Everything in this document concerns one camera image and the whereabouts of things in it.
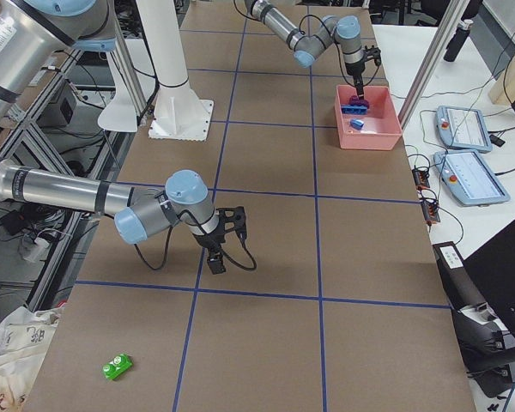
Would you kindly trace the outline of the purple block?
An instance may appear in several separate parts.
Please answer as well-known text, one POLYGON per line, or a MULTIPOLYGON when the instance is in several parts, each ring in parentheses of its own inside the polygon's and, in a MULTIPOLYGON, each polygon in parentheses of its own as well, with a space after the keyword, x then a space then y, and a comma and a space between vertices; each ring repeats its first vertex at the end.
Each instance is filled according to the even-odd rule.
POLYGON ((351 106, 364 106, 366 108, 369 107, 369 102, 366 99, 360 98, 358 95, 351 96, 348 103, 351 106))

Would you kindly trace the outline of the long blue block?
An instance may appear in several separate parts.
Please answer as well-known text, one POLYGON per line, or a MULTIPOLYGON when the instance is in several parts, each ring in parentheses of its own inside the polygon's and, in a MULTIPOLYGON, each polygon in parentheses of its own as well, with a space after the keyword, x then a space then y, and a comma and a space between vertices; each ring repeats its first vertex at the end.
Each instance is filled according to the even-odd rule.
POLYGON ((343 114, 366 115, 368 112, 368 107, 362 105, 340 105, 340 108, 343 114))

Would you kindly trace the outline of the small blue block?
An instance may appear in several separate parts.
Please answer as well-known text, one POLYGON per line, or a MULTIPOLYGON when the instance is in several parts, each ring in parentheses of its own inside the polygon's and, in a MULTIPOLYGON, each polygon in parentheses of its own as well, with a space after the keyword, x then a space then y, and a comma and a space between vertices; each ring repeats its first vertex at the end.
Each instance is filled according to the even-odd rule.
POLYGON ((365 123, 363 120, 361 119, 358 119, 358 118, 352 118, 350 121, 349 121, 349 124, 352 128, 356 129, 356 130, 362 130, 365 123))

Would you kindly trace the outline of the green block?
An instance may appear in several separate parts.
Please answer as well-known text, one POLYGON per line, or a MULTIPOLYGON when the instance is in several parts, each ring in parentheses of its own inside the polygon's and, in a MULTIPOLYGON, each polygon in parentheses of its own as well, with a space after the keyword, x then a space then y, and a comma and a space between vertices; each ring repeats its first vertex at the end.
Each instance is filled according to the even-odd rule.
POLYGON ((115 380, 132 367, 132 359, 126 353, 120 353, 102 366, 102 374, 108 380, 115 380))

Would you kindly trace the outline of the pink plastic box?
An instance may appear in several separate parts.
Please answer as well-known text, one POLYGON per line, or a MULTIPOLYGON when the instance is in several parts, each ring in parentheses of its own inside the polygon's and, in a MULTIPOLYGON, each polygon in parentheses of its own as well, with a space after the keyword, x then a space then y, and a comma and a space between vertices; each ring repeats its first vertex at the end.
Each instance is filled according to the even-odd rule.
POLYGON ((336 86, 334 112, 339 144, 344 149, 391 150, 402 137, 403 131, 387 86, 367 86, 365 99, 369 102, 366 115, 343 114, 340 105, 349 105, 355 88, 349 85, 336 86), (364 121, 362 130, 352 128, 349 121, 358 118, 364 121))

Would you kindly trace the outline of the far teach pendant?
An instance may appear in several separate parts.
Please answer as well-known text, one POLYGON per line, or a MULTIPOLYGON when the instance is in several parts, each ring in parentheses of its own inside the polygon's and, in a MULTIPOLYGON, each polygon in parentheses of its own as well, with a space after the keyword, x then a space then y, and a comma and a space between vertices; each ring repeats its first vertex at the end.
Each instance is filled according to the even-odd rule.
POLYGON ((439 138, 447 148, 475 149, 480 153, 493 149, 481 110, 439 106, 436 125, 439 138))

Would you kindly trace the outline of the teach pendant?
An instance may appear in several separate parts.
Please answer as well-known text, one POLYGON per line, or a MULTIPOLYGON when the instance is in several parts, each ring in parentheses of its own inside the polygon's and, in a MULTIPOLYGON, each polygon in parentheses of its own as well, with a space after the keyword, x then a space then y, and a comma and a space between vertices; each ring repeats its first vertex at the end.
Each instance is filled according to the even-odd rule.
POLYGON ((475 149, 480 153, 493 149, 481 110, 439 106, 436 125, 439 138, 447 148, 475 149))
POLYGON ((463 206, 500 204, 511 199, 477 150, 439 151, 433 154, 433 164, 448 191, 463 206))

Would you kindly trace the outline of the black power strip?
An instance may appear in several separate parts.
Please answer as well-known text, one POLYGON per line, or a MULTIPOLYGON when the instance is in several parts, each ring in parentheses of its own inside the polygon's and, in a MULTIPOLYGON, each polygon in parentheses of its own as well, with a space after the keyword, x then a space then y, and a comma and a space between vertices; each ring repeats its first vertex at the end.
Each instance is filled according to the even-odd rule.
POLYGON ((417 190, 424 190, 430 188, 430 183, 428 179, 429 172, 427 169, 422 170, 415 167, 412 169, 412 176, 417 190))
POLYGON ((438 201, 432 198, 423 197, 420 200, 422 214, 428 226, 440 223, 438 201))

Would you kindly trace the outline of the near teach pendant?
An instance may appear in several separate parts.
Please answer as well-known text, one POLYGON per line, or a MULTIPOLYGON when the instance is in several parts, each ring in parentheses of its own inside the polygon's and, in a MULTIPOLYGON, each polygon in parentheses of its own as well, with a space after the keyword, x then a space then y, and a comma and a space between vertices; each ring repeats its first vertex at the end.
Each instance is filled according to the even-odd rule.
POLYGON ((511 199, 477 150, 439 151, 433 154, 433 164, 448 191, 463 206, 500 204, 511 199))

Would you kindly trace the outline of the white paper label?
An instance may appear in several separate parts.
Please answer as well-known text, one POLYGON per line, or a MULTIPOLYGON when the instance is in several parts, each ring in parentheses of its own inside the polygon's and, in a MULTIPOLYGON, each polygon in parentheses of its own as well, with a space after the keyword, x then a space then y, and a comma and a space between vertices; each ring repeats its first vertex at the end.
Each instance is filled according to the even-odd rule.
POLYGON ((445 263, 451 270, 463 268, 463 261, 454 245, 441 246, 439 250, 445 263))

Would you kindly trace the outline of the printed tote bag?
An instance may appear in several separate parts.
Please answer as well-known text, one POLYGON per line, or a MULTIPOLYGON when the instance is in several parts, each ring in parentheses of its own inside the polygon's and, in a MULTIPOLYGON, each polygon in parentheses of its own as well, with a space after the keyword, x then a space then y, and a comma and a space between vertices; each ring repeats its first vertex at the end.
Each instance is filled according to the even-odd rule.
POLYGON ((0 323, 0 411, 21 411, 64 314, 15 309, 0 323))

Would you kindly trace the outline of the black laptop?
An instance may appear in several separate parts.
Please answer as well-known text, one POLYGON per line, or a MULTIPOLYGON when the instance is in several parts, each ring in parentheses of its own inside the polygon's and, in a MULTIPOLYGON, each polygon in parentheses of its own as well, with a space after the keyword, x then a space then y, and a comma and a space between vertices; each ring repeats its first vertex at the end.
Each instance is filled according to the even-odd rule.
POLYGON ((464 268, 515 336, 515 219, 467 257, 464 268))

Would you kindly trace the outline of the aluminium frame post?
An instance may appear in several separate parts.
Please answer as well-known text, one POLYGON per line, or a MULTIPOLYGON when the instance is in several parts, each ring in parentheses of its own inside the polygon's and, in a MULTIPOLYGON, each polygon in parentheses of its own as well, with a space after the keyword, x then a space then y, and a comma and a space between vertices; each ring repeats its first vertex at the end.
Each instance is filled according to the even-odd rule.
POLYGON ((421 99, 445 49, 456 31, 457 24, 462 20, 470 1, 451 0, 437 27, 426 55, 423 58, 415 79, 398 113, 398 120, 403 130, 406 129, 419 100, 421 99))

